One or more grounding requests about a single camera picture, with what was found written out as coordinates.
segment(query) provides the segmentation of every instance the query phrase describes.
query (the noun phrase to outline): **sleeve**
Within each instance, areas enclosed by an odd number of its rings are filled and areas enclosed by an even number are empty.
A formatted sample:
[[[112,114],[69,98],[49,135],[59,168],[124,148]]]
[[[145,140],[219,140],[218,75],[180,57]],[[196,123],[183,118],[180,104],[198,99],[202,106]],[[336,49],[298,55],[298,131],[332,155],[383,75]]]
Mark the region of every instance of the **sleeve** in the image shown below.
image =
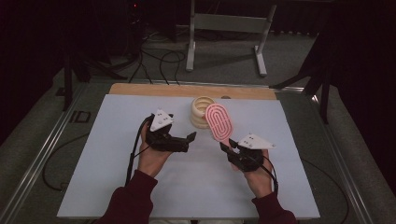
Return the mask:
[[[95,224],[149,223],[153,208],[150,195],[157,183],[153,177],[135,170],[129,184],[113,192],[105,214]]]
[[[253,199],[259,213],[259,224],[296,224],[297,220],[291,211],[284,210],[273,192],[260,199]]]

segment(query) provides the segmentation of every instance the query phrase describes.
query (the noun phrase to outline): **white metal stand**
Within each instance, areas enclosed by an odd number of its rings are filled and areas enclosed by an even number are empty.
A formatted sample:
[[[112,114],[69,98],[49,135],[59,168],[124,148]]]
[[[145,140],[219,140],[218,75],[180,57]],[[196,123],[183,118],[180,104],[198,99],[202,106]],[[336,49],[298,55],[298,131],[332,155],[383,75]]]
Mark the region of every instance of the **white metal stand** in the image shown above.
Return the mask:
[[[195,13],[195,0],[191,0],[190,43],[189,52],[187,55],[186,70],[189,72],[193,70],[195,52],[195,29],[236,31],[262,34],[262,39],[259,46],[255,46],[254,49],[257,59],[257,65],[259,66],[260,76],[266,77],[267,70],[265,68],[264,59],[262,57],[262,49],[264,48],[265,40],[270,31],[271,22],[273,20],[275,10],[276,5],[272,5],[267,18],[201,14]]]

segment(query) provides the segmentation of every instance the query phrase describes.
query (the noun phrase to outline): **white marker tag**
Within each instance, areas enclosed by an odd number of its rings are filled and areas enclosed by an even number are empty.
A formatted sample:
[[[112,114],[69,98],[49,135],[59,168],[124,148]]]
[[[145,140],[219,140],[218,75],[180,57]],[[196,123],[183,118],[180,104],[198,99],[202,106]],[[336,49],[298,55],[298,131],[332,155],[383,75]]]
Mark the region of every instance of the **white marker tag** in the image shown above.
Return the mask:
[[[268,142],[265,139],[260,138],[253,133],[250,133],[248,136],[244,137],[241,141],[238,142],[238,145],[250,149],[270,149],[276,147],[276,145]]]
[[[163,110],[158,109],[157,113],[155,114],[154,120],[151,123],[151,127],[149,128],[150,131],[155,132],[166,125],[173,123],[173,119],[165,113]]]

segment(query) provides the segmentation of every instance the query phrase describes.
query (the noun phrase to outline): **gray floor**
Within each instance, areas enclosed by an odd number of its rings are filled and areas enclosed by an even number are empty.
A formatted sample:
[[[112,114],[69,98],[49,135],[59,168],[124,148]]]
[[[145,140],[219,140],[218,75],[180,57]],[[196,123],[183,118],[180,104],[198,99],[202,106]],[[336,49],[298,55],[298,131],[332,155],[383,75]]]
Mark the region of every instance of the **gray floor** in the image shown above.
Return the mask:
[[[190,82],[228,84],[228,85],[260,85],[268,86],[281,82],[297,74],[302,62],[310,50],[315,39],[301,35],[270,35],[264,47],[264,60],[267,65],[268,77],[258,75],[256,63],[252,54],[252,47],[257,44],[257,35],[239,35],[243,40],[209,41],[213,34],[202,32],[196,43],[195,64],[193,72],[186,72],[185,60],[181,62],[177,79],[174,73],[177,63],[164,63],[163,72],[166,78],[175,85]],[[162,57],[167,51],[163,49],[180,50],[187,53],[187,37],[181,35],[177,43],[172,43],[163,36],[153,35],[144,45],[144,51]],[[171,54],[165,60],[177,60]],[[163,82],[160,73],[160,61],[144,54],[144,65],[151,79]],[[130,77],[137,64],[120,71],[121,75]],[[66,125],[57,147],[84,133],[87,133],[95,118],[104,95],[111,84],[118,82],[95,74],[87,89],[78,99],[75,110],[91,111],[89,123],[69,123]],[[143,69],[140,69],[132,82],[148,83]],[[294,83],[294,87],[303,87],[306,83],[301,80]],[[63,98],[54,96],[62,87],[62,73],[54,79],[54,86],[35,105],[28,116],[16,128],[13,134],[0,148],[0,210],[6,208],[10,196],[19,185],[23,174],[28,169],[35,155],[40,152],[50,131],[58,118],[63,114]],[[276,94],[284,106],[288,122],[302,159],[312,162],[326,172],[341,186],[343,192],[348,192],[343,172],[339,163],[333,159],[332,148],[339,150],[339,154],[346,163],[346,170],[350,172],[354,189],[361,196],[364,211],[368,211],[369,218],[360,218],[361,208],[353,206],[353,196],[348,195],[349,212],[345,223],[393,223],[396,219],[396,200],[386,182],[378,171],[367,146],[364,144],[353,120],[342,104],[336,88],[331,89],[329,102],[329,125],[322,125],[317,116],[315,105],[310,99],[294,91],[282,91]],[[67,182],[73,174],[78,162],[79,153],[85,138],[81,138],[62,147],[51,158],[48,164],[47,177],[54,185]],[[342,191],[334,182],[318,168],[304,161],[304,168],[311,183],[321,218],[301,221],[301,223],[340,223],[347,212],[347,204]],[[84,220],[68,220],[56,217],[57,210],[64,194],[48,189],[42,182],[41,176],[30,193],[27,195],[21,210],[17,213],[14,223],[84,223]]]

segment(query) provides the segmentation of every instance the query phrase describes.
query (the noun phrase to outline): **human hand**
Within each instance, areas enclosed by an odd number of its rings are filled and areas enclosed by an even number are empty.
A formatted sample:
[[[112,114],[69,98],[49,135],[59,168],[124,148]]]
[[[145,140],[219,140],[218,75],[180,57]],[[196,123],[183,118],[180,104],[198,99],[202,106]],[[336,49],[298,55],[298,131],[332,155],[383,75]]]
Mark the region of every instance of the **human hand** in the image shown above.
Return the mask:
[[[140,145],[139,163],[137,170],[155,177],[163,168],[168,157],[172,154],[169,151],[158,151],[150,147],[146,143],[146,132],[148,130],[148,122],[143,125],[142,133],[140,134],[142,144]]]
[[[262,155],[269,159],[268,149],[263,149]],[[263,166],[269,172],[272,172],[272,165],[265,158]],[[262,168],[259,167],[259,169],[257,169],[256,171],[244,172],[244,176],[247,179],[248,186],[250,187],[251,191],[253,191],[256,198],[262,198],[273,192],[271,185],[272,178]]]

